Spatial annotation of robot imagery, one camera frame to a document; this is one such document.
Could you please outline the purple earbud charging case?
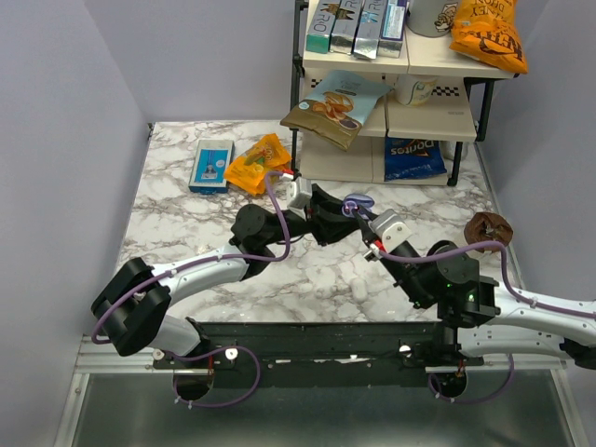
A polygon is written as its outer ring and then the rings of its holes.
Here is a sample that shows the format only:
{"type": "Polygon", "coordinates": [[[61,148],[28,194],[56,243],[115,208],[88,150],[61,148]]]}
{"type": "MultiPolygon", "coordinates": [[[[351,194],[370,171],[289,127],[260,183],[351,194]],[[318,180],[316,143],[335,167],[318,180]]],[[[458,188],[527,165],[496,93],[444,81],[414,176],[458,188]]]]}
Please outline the purple earbud charging case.
{"type": "Polygon", "coordinates": [[[350,194],[343,199],[341,211],[345,217],[353,218],[356,214],[364,219],[369,219],[372,213],[374,200],[363,194],[350,194]]]}

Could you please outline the white earbud case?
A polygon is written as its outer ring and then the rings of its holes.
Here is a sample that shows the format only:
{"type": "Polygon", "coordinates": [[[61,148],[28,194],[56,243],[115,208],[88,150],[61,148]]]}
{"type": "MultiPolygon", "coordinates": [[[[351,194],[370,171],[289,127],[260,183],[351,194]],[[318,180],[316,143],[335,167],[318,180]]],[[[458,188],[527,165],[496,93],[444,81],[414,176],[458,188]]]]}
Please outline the white earbud case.
{"type": "Polygon", "coordinates": [[[350,282],[350,289],[353,299],[358,303],[363,303],[368,297],[368,289],[362,278],[354,278],[350,282]]]}

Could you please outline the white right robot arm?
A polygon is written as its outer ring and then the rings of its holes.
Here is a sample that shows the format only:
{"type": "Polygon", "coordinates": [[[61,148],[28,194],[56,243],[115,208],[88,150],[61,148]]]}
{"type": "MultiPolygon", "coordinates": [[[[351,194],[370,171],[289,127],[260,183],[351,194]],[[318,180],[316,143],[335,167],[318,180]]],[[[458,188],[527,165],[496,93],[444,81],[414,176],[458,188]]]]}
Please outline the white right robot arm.
{"type": "Polygon", "coordinates": [[[594,369],[594,302],[531,292],[514,287],[507,277],[482,275],[469,252],[495,249],[505,260],[502,243],[457,247],[440,241],[422,256],[409,243],[411,232],[395,211],[377,215],[362,206],[344,206],[343,213],[359,224],[367,259],[381,263],[413,307],[436,307],[438,319],[453,332],[429,340],[428,353],[435,362],[447,365],[460,355],[527,353],[594,369]]]}

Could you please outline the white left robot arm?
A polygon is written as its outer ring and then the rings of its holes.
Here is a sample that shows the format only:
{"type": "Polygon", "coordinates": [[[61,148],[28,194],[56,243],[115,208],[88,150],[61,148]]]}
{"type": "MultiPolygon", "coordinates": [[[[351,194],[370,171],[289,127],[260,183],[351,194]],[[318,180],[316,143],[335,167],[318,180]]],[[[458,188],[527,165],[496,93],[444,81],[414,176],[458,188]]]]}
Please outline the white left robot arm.
{"type": "Polygon", "coordinates": [[[289,247],[293,238],[304,235],[320,246],[338,242],[358,230],[355,211],[372,205],[362,196],[340,200],[317,185],[308,193],[300,210],[243,206],[232,238],[217,250],[170,264],[151,266],[141,258],[124,263],[90,307],[98,323],[93,331],[97,342],[112,344],[122,357],[151,347],[173,353],[187,368],[199,366],[208,337],[191,319],[169,315],[172,305],[261,274],[286,257],[269,249],[276,243],[289,247]]]}

